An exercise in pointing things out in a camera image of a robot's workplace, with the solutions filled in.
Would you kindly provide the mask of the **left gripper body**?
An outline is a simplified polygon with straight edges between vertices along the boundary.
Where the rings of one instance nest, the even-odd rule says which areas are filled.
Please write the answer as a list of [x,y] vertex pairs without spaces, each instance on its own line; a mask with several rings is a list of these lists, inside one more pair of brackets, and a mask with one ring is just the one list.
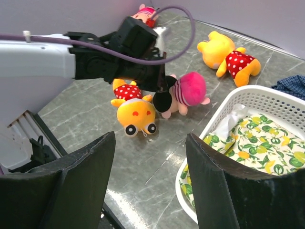
[[156,92],[159,65],[164,63],[152,62],[166,58],[165,53],[161,56],[155,48],[157,37],[152,28],[130,16],[117,31],[101,36],[100,42],[105,48],[123,55],[115,61],[119,65],[116,77],[134,80],[141,89]]

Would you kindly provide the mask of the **black-haired doll pink striped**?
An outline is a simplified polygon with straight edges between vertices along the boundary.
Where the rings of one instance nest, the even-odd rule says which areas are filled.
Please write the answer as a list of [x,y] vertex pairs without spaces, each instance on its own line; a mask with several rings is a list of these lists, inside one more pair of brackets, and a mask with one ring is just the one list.
[[162,117],[169,119],[178,111],[187,115],[189,106],[206,105],[210,99],[206,96],[204,77],[198,72],[190,72],[177,79],[176,75],[166,76],[168,92],[155,93],[152,103]]

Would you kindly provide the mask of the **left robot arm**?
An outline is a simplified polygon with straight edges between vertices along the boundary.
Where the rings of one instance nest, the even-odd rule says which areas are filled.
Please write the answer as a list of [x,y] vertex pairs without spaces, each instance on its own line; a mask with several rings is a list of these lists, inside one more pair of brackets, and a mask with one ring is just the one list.
[[0,72],[3,77],[102,78],[135,81],[140,89],[166,92],[166,53],[156,44],[158,34],[138,19],[127,17],[119,29],[102,37],[68,32],[49,36],[3,34]]

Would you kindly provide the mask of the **yellow plush face-down red dress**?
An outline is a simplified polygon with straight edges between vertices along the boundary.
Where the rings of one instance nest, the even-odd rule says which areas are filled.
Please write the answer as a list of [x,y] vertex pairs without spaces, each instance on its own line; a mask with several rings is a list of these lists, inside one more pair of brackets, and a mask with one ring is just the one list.
[[208,41],[197,44],[202,54],[203,62],[216,70],[216,76],[221,78],[228,72],[237,87],[248,85],[250,76],[257,76],[261,71],[260,62],[246,54],[246,48],[235,47],[227,36],[216,31],[209,33]]

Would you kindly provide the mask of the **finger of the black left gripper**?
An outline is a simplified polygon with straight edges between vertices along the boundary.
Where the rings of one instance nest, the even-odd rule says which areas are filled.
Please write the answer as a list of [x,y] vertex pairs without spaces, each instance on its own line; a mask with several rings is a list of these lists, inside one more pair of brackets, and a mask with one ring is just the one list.
[[157,93],[168,92],[169,88],[171,88],[176,83],[176,78],[171,75],[165,74],[165,65],[159,65],[159,74],[157,79]]

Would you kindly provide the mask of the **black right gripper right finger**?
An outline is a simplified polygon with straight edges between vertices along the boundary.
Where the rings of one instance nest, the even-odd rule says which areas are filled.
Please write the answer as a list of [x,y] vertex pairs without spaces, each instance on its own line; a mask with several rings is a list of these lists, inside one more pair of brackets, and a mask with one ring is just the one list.
[[246,167],[190,133],[186,138],[201,229],[302,229],[305,171],[274,176]]

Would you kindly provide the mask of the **white plastic basket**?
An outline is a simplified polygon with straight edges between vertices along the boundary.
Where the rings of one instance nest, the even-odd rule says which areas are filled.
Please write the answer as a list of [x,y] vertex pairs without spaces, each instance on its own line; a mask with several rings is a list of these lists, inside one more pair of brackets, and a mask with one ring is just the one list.
[[245,166],[291,173],[305,166],[305,102],[259,85],[234,89],[199,138]]

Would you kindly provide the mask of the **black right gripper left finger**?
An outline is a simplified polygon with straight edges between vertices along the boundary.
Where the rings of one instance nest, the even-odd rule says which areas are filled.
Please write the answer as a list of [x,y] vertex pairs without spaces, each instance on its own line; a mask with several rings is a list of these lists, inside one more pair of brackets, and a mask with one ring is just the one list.
[[108,132],[27,173],[0,177],[3,229],[96,229],[116,139]]

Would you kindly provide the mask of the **blue checked cloth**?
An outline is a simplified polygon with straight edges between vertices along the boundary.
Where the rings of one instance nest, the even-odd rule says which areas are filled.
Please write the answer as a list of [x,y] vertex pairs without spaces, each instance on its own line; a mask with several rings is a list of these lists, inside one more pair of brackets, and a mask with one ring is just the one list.
[[302,75],[290,76],[279,80],[271,88],[301,100],[305,99],[305,77]]

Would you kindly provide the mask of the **lemon print cloth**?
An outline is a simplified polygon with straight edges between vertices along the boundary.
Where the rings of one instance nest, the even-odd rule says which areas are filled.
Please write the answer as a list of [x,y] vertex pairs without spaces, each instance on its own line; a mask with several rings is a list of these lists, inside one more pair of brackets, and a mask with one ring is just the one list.
[[263,114],[238,121],[228,136],[209,133],[203,141],[252,169],[282,176],[305,167],[305,142]]

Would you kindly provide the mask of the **yellow plush red dotted dress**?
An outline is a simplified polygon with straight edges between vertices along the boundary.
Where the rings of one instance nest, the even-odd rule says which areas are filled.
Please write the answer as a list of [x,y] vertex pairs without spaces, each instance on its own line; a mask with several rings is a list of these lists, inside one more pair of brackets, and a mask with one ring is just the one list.
[[128,137],[134,137],[138,132],[144,136],[156,132],[156,110],[151,103],[153,96],[142,95],[135,81],[126,83],[122,79],[114,79],[112,89],[115,99],[111,105],[117,107],[117,119]]

